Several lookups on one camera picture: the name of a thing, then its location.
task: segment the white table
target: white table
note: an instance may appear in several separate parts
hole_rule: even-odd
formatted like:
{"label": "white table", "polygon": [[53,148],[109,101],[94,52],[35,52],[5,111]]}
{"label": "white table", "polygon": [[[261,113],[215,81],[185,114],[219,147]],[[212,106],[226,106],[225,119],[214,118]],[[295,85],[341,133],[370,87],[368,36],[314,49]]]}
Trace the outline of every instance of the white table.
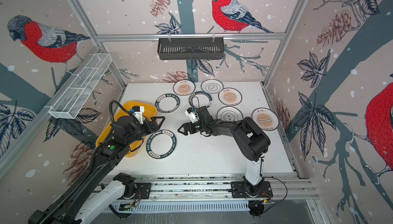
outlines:
{"label": "white table", "polygon": [[[269,107],[259,82],[223,84],[225,88],[235,88],[242,94],[243,99],[235,108],[239,109],[244,117],[251,117],[256,108]],[[174,93],[173,85],[174,83],[128,84],[120,103],[135,100],[154,105],[160,95]],[[201,83],[195,85],[195,91],[201,91]],[[212,94],[212,97],[213,104],[208,111],[215,119],[218,110],[226,105],[220,102],[218,94]],[[190,122],[184,114],[184,111],[190,107],[189,96],[179,96],[179,98],[180,106],[174,112],[157,114],[166,118],[161,129],[170,130],[176,136],[177,145],[173,153],[162,159],[150,157],[146,151],[146,139],[137,155],[123,158],[108,174],[109,176],[121,172],[144,177],[244,176],[247,159],[232,137],[204,137],[199,133],[185,136],[177,132],[183,123]],[[265,131],[265,133],[269,136],[271,145],[265,154],[263,173],[293,172],[278,131]],[[154,143],[160,143],[161,139],[166,142],[170,138],[166,135],[158,135],[153,140],[152,147]]]}

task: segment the black wire basket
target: black wire basket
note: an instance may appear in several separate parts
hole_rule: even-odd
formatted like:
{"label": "black wire basket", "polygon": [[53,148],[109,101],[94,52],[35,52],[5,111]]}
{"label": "black wire basket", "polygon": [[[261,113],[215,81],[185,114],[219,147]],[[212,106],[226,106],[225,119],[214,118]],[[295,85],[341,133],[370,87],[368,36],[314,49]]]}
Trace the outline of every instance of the black wire basket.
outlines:
{"label": "black wire basket", "polygon": [[214,38],[160,38],[158,55],[161,60],[174,59],[222,59],[224,57],[224,39]]}

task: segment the orange sunburst design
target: orange sunburst design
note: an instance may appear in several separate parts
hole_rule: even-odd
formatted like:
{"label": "orange sunburst design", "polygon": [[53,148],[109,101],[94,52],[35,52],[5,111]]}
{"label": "orange sunburst design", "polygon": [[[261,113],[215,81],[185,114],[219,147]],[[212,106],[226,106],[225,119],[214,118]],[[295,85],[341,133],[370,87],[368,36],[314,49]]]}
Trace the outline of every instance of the orange sunburst design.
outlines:
{"label": "orange sunburst design", "polygon": [[257,115],[257,121],[264,128],[268,128],[268,127],[271,127],[273,125],[272,117],[269,116],[266,113],[258,114]]}
{"label": "orange sunburst design", "polygon": [[188,94],[191,91],[190,85],[182,84],[177,88],[177,91],[181,94]]}
{"label": "orange sunburst design", "polygon": [[237,100],[237,95],[234,92],[225,92],[222,98],[228,103],[233,103]]}

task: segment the white wire mesh basket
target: white wire mesh basket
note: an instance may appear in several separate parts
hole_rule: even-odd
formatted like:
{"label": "white wire mesh basket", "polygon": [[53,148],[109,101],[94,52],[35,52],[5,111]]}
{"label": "white wire mesh basket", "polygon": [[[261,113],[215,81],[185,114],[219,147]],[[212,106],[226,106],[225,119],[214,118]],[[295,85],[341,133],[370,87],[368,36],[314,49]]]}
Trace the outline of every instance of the white wire mesh basket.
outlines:
{"label": "white wire mesh basket", "polygon": [[82,71],[73,75],[76,78],[49,111],[54,118],[75,119],[112,62],[106,53],[91,54],[90,57]]}

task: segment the yellow bin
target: yellow bin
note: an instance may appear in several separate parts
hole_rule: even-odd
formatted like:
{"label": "yellow bin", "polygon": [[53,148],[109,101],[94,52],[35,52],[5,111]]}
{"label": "yellow bin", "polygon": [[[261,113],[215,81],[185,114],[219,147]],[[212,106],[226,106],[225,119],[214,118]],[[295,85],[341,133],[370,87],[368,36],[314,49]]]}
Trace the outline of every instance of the yellow bin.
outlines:
{"label": "yellow bin", "polygon": [[[143,116],[146,117],[149,121],[151,121],[151,117],[155,117],[157,115],[157,108],[151,104],[146,104],[146,103],[142,103],[142,102],[138,102],[138,101],[129,101],[129,102],[123,104],[123,107],[126,110],[131,110],[134,106],[145,107],[145,112],[143,113]],[[128,115],[128,114],[125,113],[122,109],[120,109],[119,112],[116,113],[116,115],[115,115],[115,121],[117,121],[117,119],[119,119],[120,117],[122,117],[124,115]],[[105,140],[106,136],[108,135],[109,131],[111,130],[111,123],[112,122],[109,122],[109,124],[106,126],[104,131],[98,137],[98,139],[96,141],[96,146],[98,146],[101,142],[103,142]],[[143,143],[142,140],[132,143],[130,145],[130,150],[134,150],[135,148],[140,146],[142,143]],[[129,158],[133,157],[138,153],[138,151],[139,150],[136,150],[135,152],[128,152],[125,156],[129,157]]]}

